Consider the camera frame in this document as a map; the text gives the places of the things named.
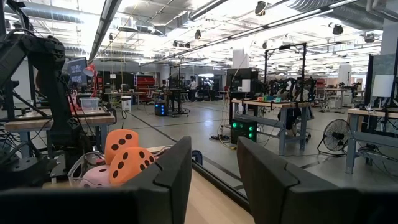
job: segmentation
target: wall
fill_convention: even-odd
[[[15,71],[14,75],[11,77],[12,81],[19,81],[19,86],[14,90],[23,99],[30,100],[30,83],[29,83],[29,70],[27,66],[27,60],[23,61],[19,68]],[[14,97],[15,103],[21,103],[20,100]]]

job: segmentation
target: plastic container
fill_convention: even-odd
[[[131,111],[131,96],[122,96],[122,110]]]
[[[80,103],[81,103],[81,109],[86,112],[86,111],[96,111],[98,110],[98,102],[99,98],[80,98]]]

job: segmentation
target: electric fan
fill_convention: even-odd
[[[334,157],[345,156],[344,148],[347,146],[348,138],[350,136],[349,124],[343,119],[337,119],[330,122],[324,132],[321,142],[318,145],[319,154],[326,154]],[[328,152],[319,150],[321,143],[324,143]]]

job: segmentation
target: light fixture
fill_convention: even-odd
[[[211,78],[211,77],[214,77],[214,74],[199,74],[198,75],[199,77],[205,77],[205,78]]]
[[[266,14],[266,3],[263,1],[259,1],[257,3],[256,9],[254,10],[256,16],[263,16]]]
[[[200,30],[197,30],[197,32],[195,33],[195,40],[199,40],[200,38],[201,38]]]
[[[333,28],[333,34],[334,35],[341,35],[344,32],[344,29],[341,25],[335,25]]]

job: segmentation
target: ceiling pipe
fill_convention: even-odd
[[[99,19],[97,32],[95,34],[93,47],[91,48],[90,57],[88,58],[88,63],[94,59],[98,49],[100,49],[105,34],[108,31],[121,2],[122,0],[105,0],[104,8],[102,9],[101,17]]]
[[[228,0],[212,0],[211,2],[206,3],[204,6],[199,7],[197,10],[191,12],[189,14],[189,19],[192,21],[195,21],[200,16],[206,14],[210,10],[216,8],[217,6],[219,6],[220,4],[223,4],[226,1],[228,1]]]
[[[183,55],[183,54],[186,54],[186,53],[194,52],[194,51],[197,51],[197,50],[200,50],[200,49],[204,49],[205,47],[209,47],[209,46],[212,46],[212,45],[224,43],[224,42],[227,42],[227,41],[230,41],[230,40],[235,40],[235,39],[239,39],[239,38],[242,38],[242,37],[247,37],[249,35],[257,34],[259,32],[264,32],[266,30],[271,30],[271,29],[275,29],[275,28],[278,28],[278,27],[282,27],[282,26],[288,25],[288,24],[294,24],[296,22],[301,22],[301,21],[304,21],[304,20],[309,19],[309,18],[313,18],[313,17],[316,17],[316,16],[324,15],[324,14],[329,13],[329,12],[333,12],[334,9],[337,9],[339,7],[342,7],[342,6],[357,2],[357,1],[359,1],[359,0],[342,0],[342,1],[334,2],[333,4],[329,4],[327,6],[323,6],[323,7],[318,8],[318,9],[314,9],[314,10],[311,10],[311,11],[308,11],[308,12],[303,12],[303,13],[300,13],[300,14],[295,15],[295,16],[290,16],[288,18],[281,19],[279,21],[271,22],[269,24],[266,24],[266,25],[263,25],[263,26],[260,26],[260,27],[257,27],[257,28],[253,28],[251,30],[246,30],[246,31],[240,32],[238,34],[230,35],[228,37],[225,37],[225,38],[222,38],[222,39],[219,39],[219,40],[215,40],[215,41],[212,41],[212,42],[207,43],[207,44],[199,45],[197,47],[194,47],[194,48],[191,48],[191,49],[188,49],[188,50],[184,50],[184,51],[176,53],[176,54],[172,54],[172,55],[166,56],[166,57],[164,57],[162,59],[159,59],[159,60],[154,60],[152,62],[143,63],[141,66],[149,65],[149,64],[154,63],[154,62],[159,62],[159,61],[166,60],[166,59],[169,59],[169,58],[173,58],[173,57],[176,57],[176,56],[179,56],[179,55]]]

